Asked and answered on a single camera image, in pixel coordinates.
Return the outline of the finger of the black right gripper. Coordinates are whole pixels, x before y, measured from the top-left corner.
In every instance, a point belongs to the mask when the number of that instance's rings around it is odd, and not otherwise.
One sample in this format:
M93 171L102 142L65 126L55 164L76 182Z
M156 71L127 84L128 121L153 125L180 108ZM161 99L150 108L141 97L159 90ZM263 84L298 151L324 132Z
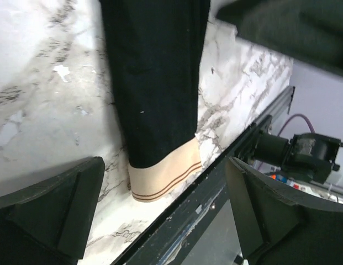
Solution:
M216 18L242 39L343 76L343 1L235 1Z

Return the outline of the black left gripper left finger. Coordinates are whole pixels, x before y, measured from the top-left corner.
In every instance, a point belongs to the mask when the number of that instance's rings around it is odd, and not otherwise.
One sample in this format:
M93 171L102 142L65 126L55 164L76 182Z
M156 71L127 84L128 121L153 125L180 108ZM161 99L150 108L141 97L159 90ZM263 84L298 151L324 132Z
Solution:
M77 264L85 254L105 163L91 157L0 196L0 264Z

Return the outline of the aluminium frame rail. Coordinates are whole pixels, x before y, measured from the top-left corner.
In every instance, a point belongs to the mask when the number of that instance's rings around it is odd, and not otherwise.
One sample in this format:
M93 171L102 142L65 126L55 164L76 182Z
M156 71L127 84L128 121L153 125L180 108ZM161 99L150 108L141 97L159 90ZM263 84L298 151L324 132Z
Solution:
M295 93L295 86L287 86L254 120L254 123L259 124L266 116L280 115L286 109L290 110L293 96Z

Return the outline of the black garment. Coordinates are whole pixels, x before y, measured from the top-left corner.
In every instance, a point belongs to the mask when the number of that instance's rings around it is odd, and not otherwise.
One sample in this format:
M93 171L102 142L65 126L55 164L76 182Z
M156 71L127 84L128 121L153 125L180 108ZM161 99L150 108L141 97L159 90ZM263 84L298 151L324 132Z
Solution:
M148 168L194 138L209 1L101 1L129 162Z

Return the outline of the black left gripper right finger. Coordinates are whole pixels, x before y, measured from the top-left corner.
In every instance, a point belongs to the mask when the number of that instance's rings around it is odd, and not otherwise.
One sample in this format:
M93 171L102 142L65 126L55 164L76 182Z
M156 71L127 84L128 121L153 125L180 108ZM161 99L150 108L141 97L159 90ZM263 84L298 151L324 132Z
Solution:
M343 204L292 188L231 157L226 181L249 264L343 264Z

